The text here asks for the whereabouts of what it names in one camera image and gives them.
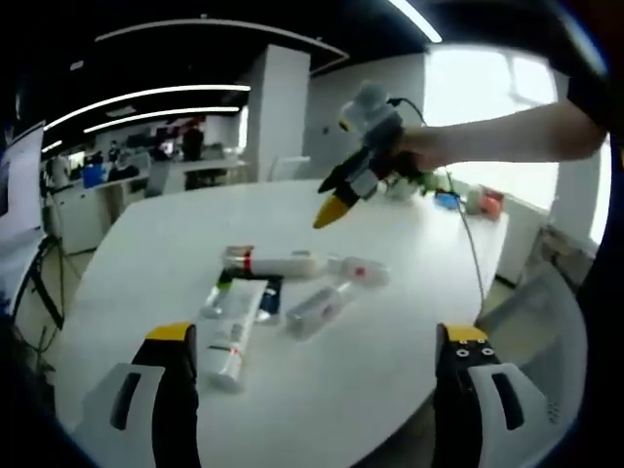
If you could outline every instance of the white table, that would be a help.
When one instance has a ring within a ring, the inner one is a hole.
[[[468,237],[457,213],[431,199],[371,200],[324,229],[312,222],[320,181],[210,188],[131,205],[97,250],[60,336],[57,410],[73,428],[82,400],[154,327],[196,317],[226,245],[309,249],[387,263],[390,284],[366,292],[309,341],[256,326],[246,390],[198,384],[204,466],[345,468],[410,417],[435,385],[436,324],[473,323],[480,307]],[[506,215],[471,219],[486,289]],[[287,284],[282,310],[316,282]]]

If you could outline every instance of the led light strip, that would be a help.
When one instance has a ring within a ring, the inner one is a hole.
[[[113,102],[119,102],[121,100],[140,98],[142,96],[160,95],[162,93],[174,93],[176,91],[249,91],[251,87],[247,85],[187,85],[187,86],[170,86],[167,88],[155,88],[153,90],[138,91],[136,93],[129,93],[118,97],[112,97],[110,99],[101,100],[94,104],[87,105],[73,112],[69,112],[67,115],[63,115],[57,120],[50,122],[44,126],[43,130],[47,131],[56,125],[80,115],[89,110],[97,109],[103,105],[112,104]]]
[[[325,70],[326,68],[329,68],[334,65],[338,65],[339,63],[342,63],[350,59],[349,54],[347,54],[346,52],[341,51],[337,47],[326,44],[325,42],[319,39],[312,39],[311,37],[302,36],[301,34],[297,34],[296,32],[288,31],[286,29],[281,29],[279,27],[268,26],[266,24],[258,24],[255,22],[239,21],[236,19],[191,18],[191,19],[167,19],[163,21],[145,22],[143,24],[136,24],[134,26],[124,27],[122,29],[117,29],[115,31],[107,32],[106,34],[102,34],[101,36],[98,36],[96,38],[96,42],[110,39],[111,37],[121,36],[122,34],[142,31],[142,30],[151,29],[154,27],[185,26],[185,25],[241,27],[241,28],[251,29],[251,30],[256,30],[256,31],[269,32],[271,34],[277,34],[280,36],[295,39],[297,41],[305,42],[307,44],[311,44],[318,48],[325,49],[326,51],[331,51],[334,54],[338,55],[337,59],[332,60],[328,63],[325,63],[324,65],[321,65],[318,68],[310,70],[311,75],[314,75],[322,70]]]
[[[42,153],[47,153],[48,151],[50,151],[51,149],[55,149],[57,146],[60,146],[62,144],[62,139],[55,141],[52,144],[49,144],[48,146],[46,146],[45,148],[43,148],[41,150]]]
[[[157,112],[147,112],[146,114],[133,115],[131,117],[124,117],[123,119],[111,120],[103,124],[95,125],[85,129],[83,132],[88,134],[89,132],[95,132],[96,130],[105,129],[113,125],[123,124],[125,122],[133,122],[134,120],[149,119],[151,117],[160,117],[163,115],[177,115],[177,114],[196,114],[203,113],[208,114],[212,112],[238,112],[240,107],[189,107],[186,109],[172,109],[172,110],[159,110]]]
[[[431,42],[442,42],[442,36],[438,34],[438,31],[421,15],[407,0],[388,0],[394,5],[401,13],[408,17],[422,33],[429,38]]]

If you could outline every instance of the wall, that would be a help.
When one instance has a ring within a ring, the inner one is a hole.
[[[236,117],[207,115],[204,124],[204,144],[221,143],[223,147],[238,145],[238,121]]]
[[[167,121],[149,122],[112,129],[108,132],[96,135],[95,151],[101,151],[105,158],[110,149],[110,143],[114,140],[117,143],[124,143],[128,137],[141,133],[149,133],[152,128],[164,125]]]
[[[310,56],[269,45],[253,65],[244,159],[252,180],[266,181],[277,158],[301,156]]]
[[[357,149],[354,134],[338,127],[340,108],[358,92],[363,80],[375,81],[397,97],[409,98],[420,109],[424,101],[424,55],[385,58],[350,66],[310,80],[303,155],[310,156],[313,176],[322,177]],[[407,106],[400,112],[408,125],[418,116]]]

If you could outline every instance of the cable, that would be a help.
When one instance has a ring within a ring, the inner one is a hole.
[[[420,112],[420,109],[411,100],[407,99],[406,97],[395,97],[395,98],[388,100],[388,103],[395,107],[399,105],[401,102],[405,102],[413,110],[415,110],[415,112],[418,114],[418,117],[420,117],[420,120],[422,121],[422,125],[427,127],[427,122],[425,121],[425,118],[423,117],[422,112]],[[452,179],[450,177],[450,172],[447,168],[445,168],[445,172],[447,173],[448,188],[450,189],[452,193],[457,193],[455,192],[455,188],[453,186]],[[472,231],[470,230],[470,226],[468,226],[466,213],[463,212],[463,210],[461,209],[461,200],[459,196],[457,196],[457,210],[459,211],[461,222],[463,223],[464,228],[466,229],[466,234],[468,235],[468,241],[470,242],[470,250],[472,251],[472,257],[475,262],[475,270],[477,271],[477,282],[479,284],[479,295],[481,297],[481,307],[479,309],[479,315],[481,315],[486,305],[486,291],[484,289],[484,282],[481,277],[481,268],[479,267],[479,261],[477,260],[477,248],[475,247],[475,240],[472,237]]]
[[[58,287],[60,288],[60,315],[64,319],[65,318],[65,274],[63,267],[63,250],[60,243],[60,239],[57,240],[57,248],[58,248]],[[57,333],[59,333],[59,327],[55,327],[55,330],[52,332],[52,336],[48,340],[45,346],[40,347],[40,355],[43,355],[47,352],[55,338],[57,337]]]
[[[425,118],[422,116],[422,112],[420,112],[420,109],[411,100],[407,99],[406,97],[394,97],[388,100],[388,103],[392,105],[393,107],[396,107],[401,102],[406,103],[413,110],[415,110],[416,114],[418,114],[418,117],[420,117],[420,121],[422,122],[422,125],[424,125],[425,127],[427,126],[427,123],[425,122]]]

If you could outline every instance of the red object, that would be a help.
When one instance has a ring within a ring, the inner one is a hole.
[[[243,269],[247,273],[252,272],[252,249],[245,252],[245,256],[243,257]]]
[[[481,209],[483,210],[485,216],[490,219],[497,220],[500,218],[502,203],[493,197],[484,196],[481,199]]]

